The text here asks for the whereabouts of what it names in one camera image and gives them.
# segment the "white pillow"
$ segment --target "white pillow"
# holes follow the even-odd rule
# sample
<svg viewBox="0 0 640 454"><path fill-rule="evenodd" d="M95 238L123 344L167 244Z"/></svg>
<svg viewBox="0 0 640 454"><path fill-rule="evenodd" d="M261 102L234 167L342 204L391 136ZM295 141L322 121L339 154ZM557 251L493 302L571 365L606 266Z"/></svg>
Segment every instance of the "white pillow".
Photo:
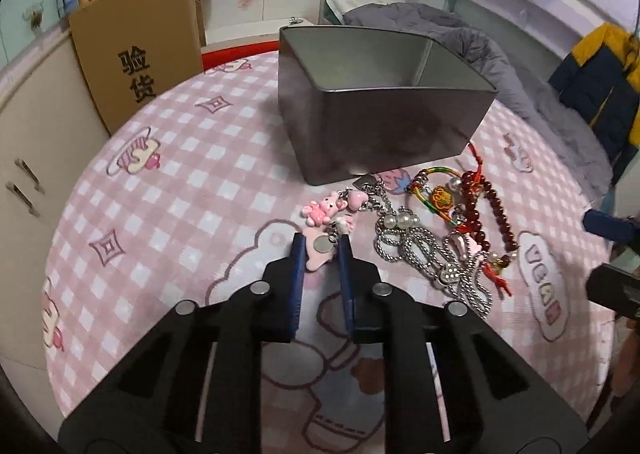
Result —
<svg viewBox="0 0 640 454"><path fill-rule="evenodd" d="M406 2L406 0L326 0L326 4L334 12L340 23L344 23L343 14L364 4L391 4L393 2Z"/></svg>

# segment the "pink heart charm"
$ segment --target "pink heart charm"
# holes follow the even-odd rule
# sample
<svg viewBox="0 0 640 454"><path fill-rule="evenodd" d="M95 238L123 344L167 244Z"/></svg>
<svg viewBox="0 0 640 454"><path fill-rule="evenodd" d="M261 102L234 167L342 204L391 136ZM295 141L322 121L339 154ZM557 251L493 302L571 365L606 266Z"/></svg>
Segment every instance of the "pink heart charm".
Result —
<svg viewBox="0 0 640 454"><path fill-rule="evenodd" d="M369 201L369 196L367 196L366 192L363 192L361 190L352 190L347 196L349 210L353 212L357 212L358 210L360 210L362 204L366 203L367 201Z"/></svg>

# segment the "cardboard box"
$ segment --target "cardboard box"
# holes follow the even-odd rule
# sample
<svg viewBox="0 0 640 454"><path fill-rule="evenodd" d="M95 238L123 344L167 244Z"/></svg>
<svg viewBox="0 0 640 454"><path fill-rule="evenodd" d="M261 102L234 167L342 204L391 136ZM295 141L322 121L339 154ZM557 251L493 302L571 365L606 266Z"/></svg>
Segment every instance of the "cardboard box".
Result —
<svg viewBox="0 0 640 454"><path fill-rule="evenodd" d="M196 20L198 21L198 38L200 47L207 45L207 32L204 29L204 12L202 10L202 0L196 0Z"/></svg>
<svg viewBox="0 0 640 454"><path fill-rule="evenodd" d="M82 71L113 134L202 72L195 0L95 0L69 16Z"/></svg>

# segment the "keychain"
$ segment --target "keychain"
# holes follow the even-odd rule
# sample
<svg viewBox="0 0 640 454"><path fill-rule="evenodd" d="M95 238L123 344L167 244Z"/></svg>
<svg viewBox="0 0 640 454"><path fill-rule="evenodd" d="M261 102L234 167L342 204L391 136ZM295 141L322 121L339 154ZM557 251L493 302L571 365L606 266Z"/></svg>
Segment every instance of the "keychain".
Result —
<svg viewBox="0 0 640 454"><path fill-rule="evenodd" d="M367 193L347 188L334 191L321 202L312 201L302 209L307 228L302 231L306 238L306 268L315 272L334 258L335 245L341 234L350 235L355 228L354 217L350 214L336 214L345 208L358 212L366 206Z"/></svg>

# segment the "pink teddy bear charm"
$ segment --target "pink teddy bear charm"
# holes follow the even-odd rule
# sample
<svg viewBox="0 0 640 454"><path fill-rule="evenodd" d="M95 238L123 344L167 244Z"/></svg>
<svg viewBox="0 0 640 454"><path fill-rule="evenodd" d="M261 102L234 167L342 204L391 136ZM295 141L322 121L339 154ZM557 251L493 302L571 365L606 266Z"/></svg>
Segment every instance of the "pink teddy bear charm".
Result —
<svg viewBox="0 0 640 454"><path fill-rule="evenodd" d="M327 225L339 211L347 207L347 202L340 199L340 194L335 190L321 202L311 201L309 205L302 207L301 214L306 217L309 227Z"/></svg>

